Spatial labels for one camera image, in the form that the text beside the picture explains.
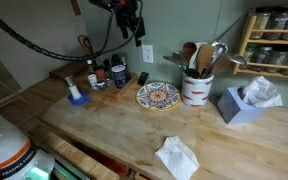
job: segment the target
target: crumpled paper towel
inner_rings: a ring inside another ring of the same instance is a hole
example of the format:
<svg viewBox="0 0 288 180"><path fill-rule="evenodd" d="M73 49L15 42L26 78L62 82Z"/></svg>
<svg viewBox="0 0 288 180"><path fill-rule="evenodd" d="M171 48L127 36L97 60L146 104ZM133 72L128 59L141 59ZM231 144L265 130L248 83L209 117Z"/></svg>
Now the crumpled paper towel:
<svg viewBox="0 0 288 180"><path fill-rule="evenodd" d="M281 95L277 92L274 84L263 76L255 77L243 87L242 99L245 103L254 107L282 106Z"/></svg>
<svg viewBox="0 0 288 180"><path fill-rule="evenodd" d="M182 143L178 136L167 137L163 147L155 154L176 179L189 180L200 167L194 152Z"/></svg>

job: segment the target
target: spice rack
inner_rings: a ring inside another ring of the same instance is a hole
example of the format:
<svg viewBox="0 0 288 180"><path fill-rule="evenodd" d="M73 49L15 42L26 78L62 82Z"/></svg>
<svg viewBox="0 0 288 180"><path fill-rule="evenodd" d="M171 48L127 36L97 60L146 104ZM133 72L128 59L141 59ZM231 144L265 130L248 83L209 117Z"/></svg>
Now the spice rack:
<svg viewBox="0 0 288 180"><path fill-rule="evenodd" d="M244 30L244 35L242 36L242 42L241 46L239 49L238 54L243 56L244 51L246 48L247 43L255 43L255 44L284 44L288 45L288 41L286 40L265 40L265 39L250 39L251 33L252 32L279 32L279 33L288 33L288 30L270 30L270 29L263 29L263 30L258 30L258 29L253 29L255 21L256 21L257 16L251 15L248 16L245 30ZM273 68L279 68L279 69L288 69L288 66L281 66L281 65L274 65L274 64L258 64L258 63L251 63L248 62L247 65L252 65L252 66L261 66L261 67L273 67ZM248 69L239 69L239 64L235 64L235 67L233 69L233 74L236 75L237 73L248 73L248 74L258 74L258 75L263 75L263 76L275 76L275 77L281 77L281 78L288 78L288 76L285 76L280 73L269 73L265 71L252 71Z"/></svg>

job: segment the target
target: colorful ceramic plate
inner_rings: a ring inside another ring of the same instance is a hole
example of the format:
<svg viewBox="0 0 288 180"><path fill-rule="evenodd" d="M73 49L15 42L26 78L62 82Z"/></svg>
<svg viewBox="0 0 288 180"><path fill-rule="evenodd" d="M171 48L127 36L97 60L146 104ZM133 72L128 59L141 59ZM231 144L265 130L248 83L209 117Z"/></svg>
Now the colorful ceramic plate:
<svg viewBox="0 0 288 180"><path fill-rule="evenodd" d="M171 84L154 82L143 86L137 92L136 102L150 111L166 111L180 102L180 94Z"/></svg>

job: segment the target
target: black phone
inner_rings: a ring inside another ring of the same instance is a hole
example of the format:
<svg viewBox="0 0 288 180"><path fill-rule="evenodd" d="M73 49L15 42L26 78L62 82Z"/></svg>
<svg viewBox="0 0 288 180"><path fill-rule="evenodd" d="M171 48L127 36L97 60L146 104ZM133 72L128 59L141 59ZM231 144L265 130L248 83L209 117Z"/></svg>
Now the black phone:
<svg viewBox="0 0 288 180"><path fill-rule="evenodd" d="M147 72L142 72L140 78L137 81L137 84L144 86L149 78L149 74Z"/></svg>

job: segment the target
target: tissue box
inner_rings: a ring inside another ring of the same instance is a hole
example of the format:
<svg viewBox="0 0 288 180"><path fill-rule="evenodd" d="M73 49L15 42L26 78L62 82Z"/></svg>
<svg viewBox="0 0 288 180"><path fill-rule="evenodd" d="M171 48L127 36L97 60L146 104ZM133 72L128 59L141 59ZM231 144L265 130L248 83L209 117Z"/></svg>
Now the tissue box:
<svg viewBox="0 0 288 180"><path fill-rule="evenodd" d="M254 108L238 95L240 87L230 87L224 92L217 107L227 124L247 123L255 120L267 108Z"/></svg>

